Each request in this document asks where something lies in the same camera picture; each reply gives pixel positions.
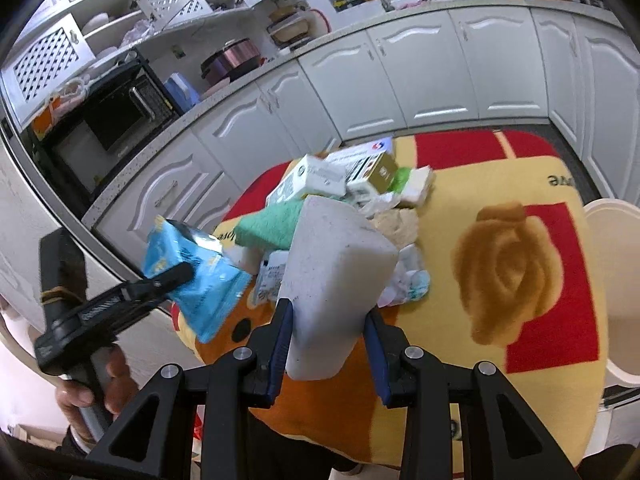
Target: cardboard box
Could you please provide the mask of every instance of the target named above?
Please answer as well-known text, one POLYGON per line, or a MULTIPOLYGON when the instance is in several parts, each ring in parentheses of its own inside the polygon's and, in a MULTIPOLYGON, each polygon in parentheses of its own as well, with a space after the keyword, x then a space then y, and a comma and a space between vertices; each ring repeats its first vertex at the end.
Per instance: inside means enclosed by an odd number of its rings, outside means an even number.
POLYGON ((365 142, 364 144, 358 144, 357 146, 351 146, 350 148, 343 148, 337 152, 329 153, 325 161, 345 166, 347 173, 349 173, 356 162, 366 156, 378 155, 379 153, 388 153, 393 157, 394 141, 391 137, 374 140, 373 142, 365 142))
POLYGON ((347 192, 356 202, 368 202, 389 188, 398 165, 386 152, 358 160, 347 174, 347 192))
POLYGON ((307 195, 344 196, 346 170, 313 155, 305 155, 293 170, 269 193, 267 206, 307 195))

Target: metal screw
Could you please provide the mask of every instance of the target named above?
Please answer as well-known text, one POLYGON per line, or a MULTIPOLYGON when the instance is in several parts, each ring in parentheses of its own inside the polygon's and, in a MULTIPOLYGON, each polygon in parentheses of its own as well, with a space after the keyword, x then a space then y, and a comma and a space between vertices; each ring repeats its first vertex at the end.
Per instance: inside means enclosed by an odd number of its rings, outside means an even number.
POLYGON ((160 370, 160 375, 165 379, 173 379, 179 371, 176 365, 167 365, 160 370))
POLYGON ((404 355, 409 359, 420 359, 424 356, 424 350, 419 346, 408 346, 404 349, 404 355))
POLYGON ((489 361, 482 361, 478 365, 478 370, 482 375, 493 375, 495 374, 495 365, 489 361))
POLYGON ((251 351, 251 349, 247 348, 246 346, 241 346, 240 348, 236 348, 234 350, 234 358, 238 359, 238 361, 244 361, 245 359, 251 357, 252 354, 253 352, 251 351))

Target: blue gripper pad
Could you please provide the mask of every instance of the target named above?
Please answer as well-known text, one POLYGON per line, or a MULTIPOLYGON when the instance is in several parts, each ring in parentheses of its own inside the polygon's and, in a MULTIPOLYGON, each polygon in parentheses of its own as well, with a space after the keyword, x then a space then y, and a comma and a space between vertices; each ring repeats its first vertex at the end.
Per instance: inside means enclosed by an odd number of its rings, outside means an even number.
POLYGON ((278 332, 276 345, 273 348, 273 354, 271 354, 269 367, 267 396, 270 398, 271 403, 275 402, 282 389, 282 378, 284 377, 287 354, 289 354, 289 345, 293 334, 293 304, 289 300, 281 299, 278 305, 283 302, 286 302, 286 307, 282 315, 280 331, 278 332))
POLYGON ((369 367, 371 368, 376 393, 382 400, 382 404, 388 406, 391 401, 389 372, 386 365, 385 352, 382 348, 382 341, 380 341, 378 330, 376 329, 370 312, 364 320, 363 335, 364 346, 367 349, 367 358, 369 359, 369 367))

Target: pot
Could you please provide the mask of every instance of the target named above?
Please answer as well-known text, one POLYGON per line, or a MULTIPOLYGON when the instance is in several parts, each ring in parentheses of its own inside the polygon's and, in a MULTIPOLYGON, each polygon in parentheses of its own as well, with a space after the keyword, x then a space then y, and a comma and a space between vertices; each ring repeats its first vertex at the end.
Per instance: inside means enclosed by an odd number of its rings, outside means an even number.
POLYGON ((259 66, 260 51, 253 41, 244 38, 227 41, 222 50, 204 60, 200 70, 202 78, 213 86, 225 77, 233 82, 259 66))

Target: red rug stripe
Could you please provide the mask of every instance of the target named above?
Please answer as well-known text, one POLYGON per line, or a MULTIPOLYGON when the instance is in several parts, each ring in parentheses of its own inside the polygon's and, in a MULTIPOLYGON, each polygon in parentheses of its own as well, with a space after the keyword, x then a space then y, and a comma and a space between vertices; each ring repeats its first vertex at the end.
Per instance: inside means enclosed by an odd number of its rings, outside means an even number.
POLYGON ((178 316, 180 316, 180 307, 175 301, 171 304, 171 322, 174 324, 174 330, 180 332, 180 326, 178 325, 178 316))
POLYGON ((503 130, 509 144, 513 148, 517 157, 551 155, 559 156, 556 149, 545 139, 526 132, 516 132, 514 130, 503 130))
POLYGON ((444 170, 505 158, 491 130, 452 130, 415 136, 417 167, 444 170))
POLYGON ((507 373, 542 370, 598 359, 598 331, 591 287, 574 223, 564 203, 526 206, 549 230, 562 257, 564 287, 556 305, 524 324, 518 340, 507 346, 507 373))
POLYGON ((287 171, 288 166, 289 162, 283 162, 265 171, 261 176, 256 178, 225 215, 224 220, 238 218, 239 216, 255 213, 263 209, 267 195, 278 185, 284 172, 287 171))

